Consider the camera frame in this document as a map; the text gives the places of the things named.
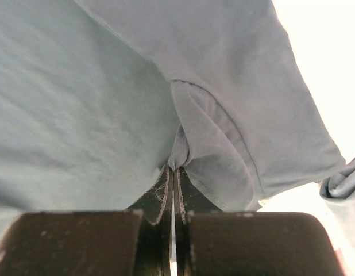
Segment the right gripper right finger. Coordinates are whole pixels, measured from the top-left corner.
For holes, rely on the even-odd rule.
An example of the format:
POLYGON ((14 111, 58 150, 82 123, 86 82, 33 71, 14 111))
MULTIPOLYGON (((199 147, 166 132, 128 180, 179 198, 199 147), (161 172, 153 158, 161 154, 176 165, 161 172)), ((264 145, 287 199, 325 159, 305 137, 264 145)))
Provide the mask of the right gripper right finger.
POLYGON ((179 275, 342 275, 322 224, 299 212, 224 212, 173 174, 179 275))

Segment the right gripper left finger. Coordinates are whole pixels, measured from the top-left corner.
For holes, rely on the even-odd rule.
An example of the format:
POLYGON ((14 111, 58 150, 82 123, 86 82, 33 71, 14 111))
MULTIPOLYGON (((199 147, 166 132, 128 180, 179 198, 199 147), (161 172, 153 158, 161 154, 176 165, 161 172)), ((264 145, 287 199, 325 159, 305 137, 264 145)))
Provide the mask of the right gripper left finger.
POLYGON ((0 241, 0 275, 170 275, 173 173, 122 211, 25 213, 0 241))

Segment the dark blue-grey t-shirt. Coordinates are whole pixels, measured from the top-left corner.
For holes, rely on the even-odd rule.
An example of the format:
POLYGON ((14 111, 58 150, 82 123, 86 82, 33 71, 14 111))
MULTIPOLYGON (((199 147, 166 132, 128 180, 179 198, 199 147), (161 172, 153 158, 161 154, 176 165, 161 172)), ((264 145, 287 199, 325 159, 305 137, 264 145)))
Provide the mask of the dark blue-grey t-shirt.
POLYGON ((0 1, 0 239, 124 209, 163 165, 227 211, 319 182, 355 250, 346 165, 271 1, 0 1))

